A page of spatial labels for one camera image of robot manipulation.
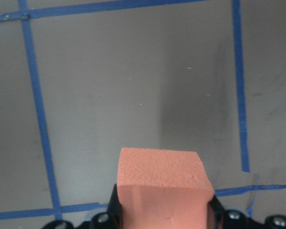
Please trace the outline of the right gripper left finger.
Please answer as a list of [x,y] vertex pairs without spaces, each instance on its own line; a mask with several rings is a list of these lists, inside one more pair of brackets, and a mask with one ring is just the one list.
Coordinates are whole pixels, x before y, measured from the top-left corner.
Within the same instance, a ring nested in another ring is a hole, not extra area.
[[44,225],[42,229],[119,229],[120,218],[121,204],[118,199],[117,184],[115,184],[105,212],[95,214],[90,220],[83,221],[77,227],[66,220],[54,220]]

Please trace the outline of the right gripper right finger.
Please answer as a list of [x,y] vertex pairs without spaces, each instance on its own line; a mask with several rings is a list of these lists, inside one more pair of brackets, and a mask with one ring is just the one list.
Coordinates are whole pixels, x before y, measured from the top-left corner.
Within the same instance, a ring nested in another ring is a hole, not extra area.
[[263,223],[253,220],[236,209],[225,209],[218,198],[213,198],[207,205],[208,229],[286,229],[285,215],[271,215]]

